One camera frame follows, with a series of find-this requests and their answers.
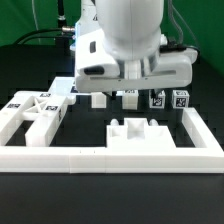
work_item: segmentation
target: white plastic frame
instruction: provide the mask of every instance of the white plastic frame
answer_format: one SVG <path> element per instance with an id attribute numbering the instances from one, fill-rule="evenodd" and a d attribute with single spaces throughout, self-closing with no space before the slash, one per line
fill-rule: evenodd
<path id="1" fill-rule="evenodd" d="M 62 88 L 62 82 L 56 79 L 49 92 L 69 95 L 70 88 Z M 224 152 L 194 108 L 184 109 L 182 123 L 195 148 L 130 149 L 125 142 L 102 148 L 1 146 L 0 172 L 223 173 Z"/>

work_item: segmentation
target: white rectangular piece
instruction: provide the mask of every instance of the white rectangular piece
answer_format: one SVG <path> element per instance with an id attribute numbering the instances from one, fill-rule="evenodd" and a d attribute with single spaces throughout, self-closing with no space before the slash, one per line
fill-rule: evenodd
<path id="1" fill-rule="evenodd" d="M 122 108 L 123 110 L 137 110 L 138 109 L 138 90 L 123 91 Z"/>
<path id="2" fill-rule="evenodd" d="M 182 123 L 197 148 L 223 152 L 219 143 L 194 108 L 185 108 Z"/>
<path id="3" fill-rule="evenodd" d="M 13 136 L 23 122 L 23 111 L 32 105 L 32 96 L 16 96 L 0 111 L 0 146 Z"/>
<path id="4" fill-rule="evenodd" d="M 107 97 L 103 93 L 91 93 L 92 108 L 107 108 Z"/>
<path id="5" fill-rule="evenodd" d="M 49 146 L 67 110 L 66 97 L 54 96 L 25 134 L 26 145 Z"/>

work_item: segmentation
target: black cable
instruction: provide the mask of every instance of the black cable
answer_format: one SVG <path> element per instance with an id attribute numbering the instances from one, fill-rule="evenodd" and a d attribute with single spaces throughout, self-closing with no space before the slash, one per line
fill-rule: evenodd
<path id="1" fill-rule="evenodd" d="M 34 37 L 29 37 L 27 39 L 25 39 L 23 42 L 21 42 L 21 44 L 25 44 L 26 42 L 30 41 L 30 40 L 34 40 L 34 39 L 55 39 L 55 38 L 64 38 L 64 39 L 71 39 L 72 40 L 72 36 L 34 36 Z"/>
<path id="2" fill-rule="evenodd" d="M 35 34 L 50 33 L 50 32 L 57 32 L 57 31 L 62 31 L 62 28 L 51 28 L 51 29 L 42 29 L 42 30 L 32 31 L 32 32 L 27 33 L 27 34 L 21 36 L 20 38 L 18 38 L 13 44 L 19 44 L 25 38 L 35 35 Z"/>
<path id="3" fill-rule="evenodd" d="M 58 15 L 59 16 L 64 16 L 64 2 L 63 0 L 58 0 Z"/>
<path id="4" fill-rule="evenodd" d="M 66 26 L 67 21 L 64 12 L 64 1 L 58 0 L 58 27 Z"/>

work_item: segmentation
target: black tabletop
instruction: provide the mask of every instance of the black tabletop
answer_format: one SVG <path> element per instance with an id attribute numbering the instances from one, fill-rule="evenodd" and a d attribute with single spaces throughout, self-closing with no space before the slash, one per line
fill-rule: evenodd
<path id="1" fill-rule="evenodd" d="M 224 77 L 203 59 L 193 66 L 190 106 L 197 109 L 224 145 Z M 0 105 L 19 90 L 47 91 L 55 76 L 73 76 L 74 58 L 54 46 L 0 48 Z M 137 111 L 121 99 L 91 109 L 90 97 L 68 108 L 52 146 L 104 146 L 112 118 L 155 118 L 167 125 L 177 146 L 192 146 L 181 126 L 181 111 L 148 107 L 140 91 Z M 24 122 L 8 145 L 24 145 Z M 0 174 L 0 223 L 224 223 L 224 176 L 213 174 Z"/>

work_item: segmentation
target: white plastic base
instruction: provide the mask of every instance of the white plastic base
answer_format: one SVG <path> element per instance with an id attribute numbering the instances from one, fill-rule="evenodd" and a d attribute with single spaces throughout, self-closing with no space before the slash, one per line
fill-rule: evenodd
<path id="1" fill-rule="evenodd" d="M 107 127 L 107 147 L 45 147 L 67 105 L 75 102 L 78 93 L 73 90 L 69 78 L 55 79 L 49 92 L 18 92 L 0 111 L 0 172 L 224 172 L 224 152 L 194 108 L 183 109 L 182 123 L 195 148 L 177 148 L 167 127 L 156 121 L 148 125 L 142 118 L 125 119 L 123 126 L 113 120 Z M 27 145 L 39 147 L 5 147 L 23 120 L 34 121 L 26 134 Z"/>

